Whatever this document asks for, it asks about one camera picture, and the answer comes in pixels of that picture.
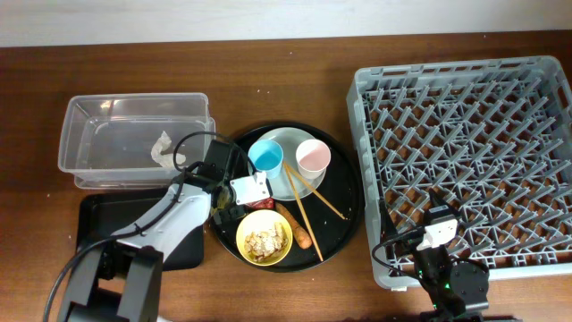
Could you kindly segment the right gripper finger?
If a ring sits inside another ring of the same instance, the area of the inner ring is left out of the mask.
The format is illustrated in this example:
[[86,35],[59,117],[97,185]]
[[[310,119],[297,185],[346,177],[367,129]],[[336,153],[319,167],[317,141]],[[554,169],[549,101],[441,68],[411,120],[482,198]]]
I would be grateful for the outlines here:
[[431,202],[431,210],[451,209],[451,205],[446,202],[435,189],[429,190],[429,197]]
[[396,227],[391,219],[390,213],[387,208],[387,203],[384,199],[379,202],[380,218],[381,218],[381,236],[392,237],[397,234]]

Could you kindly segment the blue cup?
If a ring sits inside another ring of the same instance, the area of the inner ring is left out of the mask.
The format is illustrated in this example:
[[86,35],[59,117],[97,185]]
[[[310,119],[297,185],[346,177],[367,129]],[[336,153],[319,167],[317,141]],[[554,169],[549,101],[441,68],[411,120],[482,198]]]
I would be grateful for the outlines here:
[[266,172],[268,179],[279,176],[282,170],[283,150],[274,140],[258,140],[248,151],[248,157],[258,172]]

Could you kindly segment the white tissue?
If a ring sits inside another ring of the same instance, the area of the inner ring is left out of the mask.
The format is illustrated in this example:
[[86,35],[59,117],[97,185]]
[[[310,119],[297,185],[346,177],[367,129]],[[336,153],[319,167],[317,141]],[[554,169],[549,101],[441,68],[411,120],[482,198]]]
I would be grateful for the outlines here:
[[167,153],[167,150],[172,145],[172,139],[163,131],[161,136],[157,139],[150,151],[151,159],[159,164],[162,168],[173,169],[174,164],[182,164],[186,161],[183,154]]

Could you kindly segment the red snack wrapper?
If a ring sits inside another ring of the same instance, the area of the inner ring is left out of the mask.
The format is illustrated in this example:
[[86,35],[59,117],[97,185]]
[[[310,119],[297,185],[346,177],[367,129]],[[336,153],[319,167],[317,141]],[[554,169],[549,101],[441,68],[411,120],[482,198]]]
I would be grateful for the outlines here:
[[272,198],[262,199],[259,201],[247,203],[245,205],[245,207],[248,209],[254,209],[254,210],[259,210],[259,209],[274,210],[274,200]]

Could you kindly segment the wooden chopstick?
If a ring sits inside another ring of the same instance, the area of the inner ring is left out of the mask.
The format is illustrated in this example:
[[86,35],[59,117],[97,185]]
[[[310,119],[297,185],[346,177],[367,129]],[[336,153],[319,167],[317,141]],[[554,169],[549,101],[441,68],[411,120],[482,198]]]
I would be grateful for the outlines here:
[[286,172],[288,174],[293,174],[299,181],[301,181],[308,189],[311,190],[329,209],[331,209],[337,216],[343,220],[348,220],[334,205],[332,205],[317,189],[311,185],[301,174],[296,172],[290,165],[284,163]]
[[289,181],[291,190],[292,190],[292,192],[293,192],[293,194],[294,194],[295,200],[296,200],[296,202],[297,202],[297,204],[298,204],[298,207],[299,207],[299,211],[300,211],[300,213],[301,213],[301,215],[302,215],[302,217],[303,217],[303,220],[304,220],[304,222],[305,222],[305,225],[306,225],[306,228],[307,228],[307,232],[309,233],[309,236],[310,236],[310,238],[311,238],[311,240],[312,240],[312,243],[313,243],[313,245],[314,245],[314,247],[315,247],[316,253],[317,253],[318,257],[320,258],[320,261],[321,261],[321,262],[324,262],[324,257],[323,257],[323,255],[322,255],[321,249],[320,249],[320,247],[319,247],[319,245],[318,245],[318,242],[317,242],[317,240],[316,240],[316,238],[315,238],[315,235],[314,235],[312,226],[311,226],[311,224],[309,223],[309,220],[308,220],[308,218],[307,218],[306,210],[305,210],[305,208],[304,208],[304,206],[303,206],[303,203],[302,203],[302,201],[301,201],[301,199],[300,199],[300,197],[299,197],[298,191],[297,191],[297,189],[296,189],[296,187],[295,187],[295,185],[294,185],[294,182],[293,182],[293,180],[292,180],[292,178],[291,178],[291,174],[288,174],[288,173],[286,172],[286,168],[285,168],[285,166],[284,166],[284,163],[285,163],[285,162],[282,162],[282,167],[285,169],[285,173],[286,173],[286,175],[287,175],[287,178],[288,178],[288,181]]

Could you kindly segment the yellow bowl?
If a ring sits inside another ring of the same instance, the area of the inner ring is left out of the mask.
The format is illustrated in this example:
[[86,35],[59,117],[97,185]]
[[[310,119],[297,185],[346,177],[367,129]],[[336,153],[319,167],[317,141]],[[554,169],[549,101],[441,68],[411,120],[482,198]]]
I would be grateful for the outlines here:
[[[280,256],[276,258],[270,258],[269,260],[257,263],[253,259],[248,257],[247,252],[245,251],[245,238],[248,234],[252,233],[253,231],[262,231],[271,227],[274,223],[281,223],[285,234],[288,236],[289,243],[288,245],[282,250]],[[286,255],[290,252],[290,248],[293,243],[293,233],[288,221],[279,213],[273,210],[257,210],[254,211],[247,216],[240,222],[239,227],[237,228],[236,232],[236,244],[240,255],[249,263],[260,266],[260,267],[269,267],[274,264],[279,263],[282,261]]]

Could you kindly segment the orange carrot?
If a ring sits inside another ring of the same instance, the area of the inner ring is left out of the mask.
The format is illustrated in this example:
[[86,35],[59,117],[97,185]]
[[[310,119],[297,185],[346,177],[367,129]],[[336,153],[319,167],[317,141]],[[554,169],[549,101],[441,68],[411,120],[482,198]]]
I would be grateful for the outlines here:
[[290,224],[294,240],[298,246],[303,250],[310,248],[313,245],[311,237],[309,236],[308,232],[298,223],[290,211],[280,203],[275,204],[275,209]]

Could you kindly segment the nut and rice scraps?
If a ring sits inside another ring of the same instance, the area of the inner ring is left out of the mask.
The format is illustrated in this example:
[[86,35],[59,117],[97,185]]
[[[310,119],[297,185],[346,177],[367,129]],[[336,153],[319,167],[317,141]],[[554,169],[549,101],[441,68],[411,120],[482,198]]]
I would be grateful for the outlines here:
[[249,258],[257,263],[262,263],[270,258],[280,256],[288,243],[289,239],[282,224],[274,223],[268,229],[253,231],[248,234],[245,238],[244,247]]

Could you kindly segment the pink cup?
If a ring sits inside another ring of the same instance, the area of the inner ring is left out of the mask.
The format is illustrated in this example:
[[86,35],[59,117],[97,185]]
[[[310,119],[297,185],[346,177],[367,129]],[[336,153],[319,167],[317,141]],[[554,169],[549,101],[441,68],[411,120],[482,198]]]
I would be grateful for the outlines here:
[[321,140],[310,139],[299,144],[296,161],[299,173],[307,179],[322,175],[331,162],[331,151]]

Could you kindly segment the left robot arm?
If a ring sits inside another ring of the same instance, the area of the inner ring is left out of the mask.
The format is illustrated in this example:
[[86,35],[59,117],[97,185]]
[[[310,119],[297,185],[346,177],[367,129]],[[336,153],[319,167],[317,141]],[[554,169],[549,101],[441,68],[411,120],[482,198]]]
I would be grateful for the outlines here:
[[234,186],[234,153],[249,177],[260,179],[244,149],[217,136],[204,160],[176,168],[165,195],[147,212],[76,252],[56,278],[43,319],[49,319],[58,287],[66,281],[60,321],[157,320],[164,262],[215,213],[220,199],[229,206],[246,201],[248,191]]

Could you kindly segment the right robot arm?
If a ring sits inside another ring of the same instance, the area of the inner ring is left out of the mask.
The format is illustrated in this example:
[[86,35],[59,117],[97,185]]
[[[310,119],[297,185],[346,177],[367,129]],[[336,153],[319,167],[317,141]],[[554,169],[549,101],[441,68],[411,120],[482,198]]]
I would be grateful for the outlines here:
[[[372,259],[390,271],[419,282],[428,293],[433,310],[423,312],[423,321],[481,321],[489,308],[489,268],[470,258],[453,258],[447,246],[456,237],[460,213],[435,191],[429,191],[431,206],[423,223],[399,233],[387,203],[380,204],[381,237],[371,251]],[[393,247],[398,255],[412,256],[414,273],[398,269],[377,257],[377,251]]]

